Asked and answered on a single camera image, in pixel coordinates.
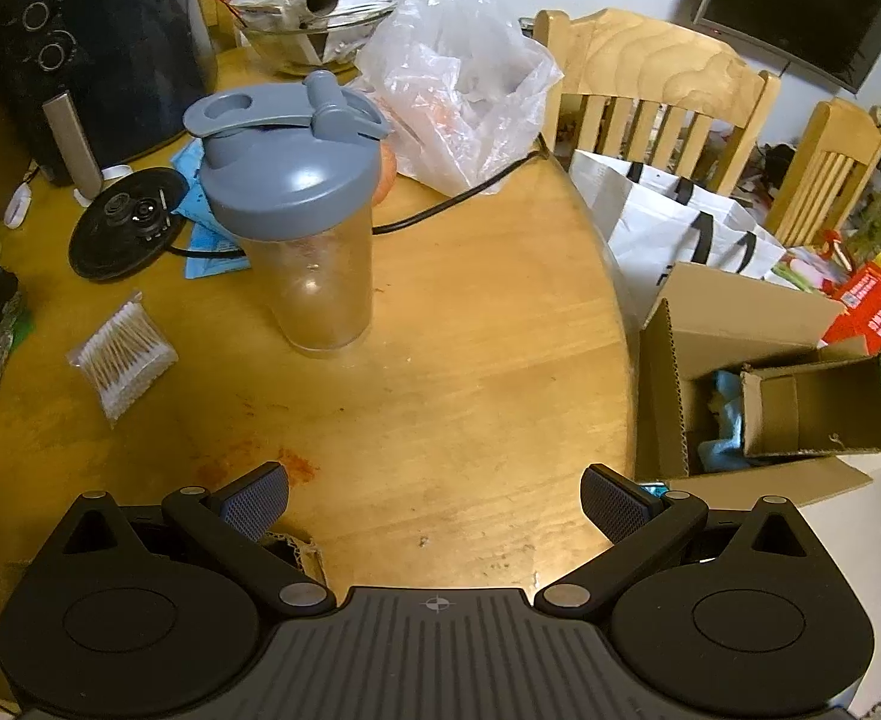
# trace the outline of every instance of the cardboard box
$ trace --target cardboard box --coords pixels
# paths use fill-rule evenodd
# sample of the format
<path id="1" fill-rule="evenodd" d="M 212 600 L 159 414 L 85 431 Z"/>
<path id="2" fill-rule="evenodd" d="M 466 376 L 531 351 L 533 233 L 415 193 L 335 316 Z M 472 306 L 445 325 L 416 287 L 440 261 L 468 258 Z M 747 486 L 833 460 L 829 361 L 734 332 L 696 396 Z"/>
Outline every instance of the cardboard box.
<path id="1" fill-rule="evenodd" d="M 711 373 L 811 362 L 844 306 L 821 295 L 679 263 L 641 331 L 636 479 L 687 490 L 715 509 L 751 509 L 762 495 L 797 506 L 869 484 L 836 457 L 704 474 L 697 456 L 717 437 Z"/>
<path id="2" fill-rule="evenodd" d="M 809 362 L 741 374 L 744 454 L 881 452 L 881 358 Z"/>

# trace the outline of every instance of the blue fabric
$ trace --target blue fabric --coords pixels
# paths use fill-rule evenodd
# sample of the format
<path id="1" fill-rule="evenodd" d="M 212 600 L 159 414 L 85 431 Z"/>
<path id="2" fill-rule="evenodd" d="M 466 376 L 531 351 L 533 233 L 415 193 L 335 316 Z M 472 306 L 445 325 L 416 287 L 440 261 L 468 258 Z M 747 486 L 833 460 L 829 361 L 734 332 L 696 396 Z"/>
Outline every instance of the blue fabric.
<path id="1" fill-rule="evenodd" d="M 173 213 L 189 218 L 194 223 L 194 231 L 191 233 L 190 248 L 196 251 L 226 251 L 237 248 L 236 239 L 227 232 L 226 228 L 214 218 L 204 194 L 197 173 L 200 170 L 200 161 L 203 159 L 203 143 L 194 138 L 187 146 L 181 148 L 170 158 L 180 175 L 187 179 L 190 188 L 186 196 L 180 201 L 180 205 Z M 242 271 L 250 267 L 247 257 L 236 260 L 202 260 L 189 259 L 184 266 L 186 278 L 202 278 L 216 274 L 229 274 L 231 271 Z"/>
<path id="2" fill-rule="evenodd" d="M 717 413 L 720 437 L 713 442 L 701 442 L 697 447 L 703 470 L 721 473 L 778 463 L 778 458 L 744 456 L 744 391 L 740 376 L 728 370 L 715 370 L 714 389 L 723 404 Z"/>
<path id="3" fill-rule="evenodd" d="M 203 224 L 194 223 L 194 231 L 191 233 L 191 242 L 188 248 L 194 251 L 228 251 L 237 248 L 233 242 L 222 238 L 215 232 L 208 230 Z M 190 258 L 184 266 L 185 278 L 204 278 L 217 274 L 229 274 L 231 271 L 245 271 L 250 267 L 247 257 L 238 257 L 233 260 L 202 260 Z"/>

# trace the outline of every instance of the white shopping bag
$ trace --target white shopping bag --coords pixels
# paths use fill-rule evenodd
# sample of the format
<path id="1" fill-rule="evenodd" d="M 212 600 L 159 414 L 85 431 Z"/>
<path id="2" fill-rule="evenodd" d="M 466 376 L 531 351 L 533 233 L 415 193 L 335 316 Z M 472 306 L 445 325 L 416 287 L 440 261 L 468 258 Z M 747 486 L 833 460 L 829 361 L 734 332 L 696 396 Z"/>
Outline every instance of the white shopping bag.
<path id="1" fill-rule="evenodd" d="M 624 275 L 639 322 L 677 262 L 760 279 L 783 255 L 780 243 L 735 201 L 662 170 L 631 170 L 622 160 L 577 151 L 570 176 Z M 681 196 L 666 196 L 671 191 Z"/>

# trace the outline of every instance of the gray lid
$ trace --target gray lid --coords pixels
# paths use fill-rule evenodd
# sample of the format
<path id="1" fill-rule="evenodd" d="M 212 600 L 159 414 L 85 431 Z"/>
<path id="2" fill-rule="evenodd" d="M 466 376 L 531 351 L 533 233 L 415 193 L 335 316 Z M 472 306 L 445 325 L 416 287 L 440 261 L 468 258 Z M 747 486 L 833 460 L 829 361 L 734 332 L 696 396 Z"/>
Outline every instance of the gray lid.
<path id="1" fill-rule="evenodd" d="M 380 180 L 377 108 L 314 71 L 301 83 L 231 89 L 198 100 L 184 127 L 203 138 L 200 184 L 214 217 L 254 241 L 288 241 L 341 223 Z"/>

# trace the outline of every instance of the metal screw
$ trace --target metal screw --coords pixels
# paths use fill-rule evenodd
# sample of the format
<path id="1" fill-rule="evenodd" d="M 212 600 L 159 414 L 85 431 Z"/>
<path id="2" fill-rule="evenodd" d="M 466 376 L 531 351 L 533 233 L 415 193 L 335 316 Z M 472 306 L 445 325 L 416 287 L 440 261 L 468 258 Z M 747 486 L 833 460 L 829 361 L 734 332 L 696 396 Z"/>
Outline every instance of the metal screw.
<path id="1" fill-rule="evenodd" d="M 578 608 L 591 600 L 591 591 L 579 584 L 552 584 L 544 591 L 544 600 L 556 607 Z"/>
<path id="2" fill-rule="evenodd" d="M 280 591 L 280 600 L 292 607 L 315 607 L 327 598 L 327 590 L 312 581 L 296 581 Z"/>

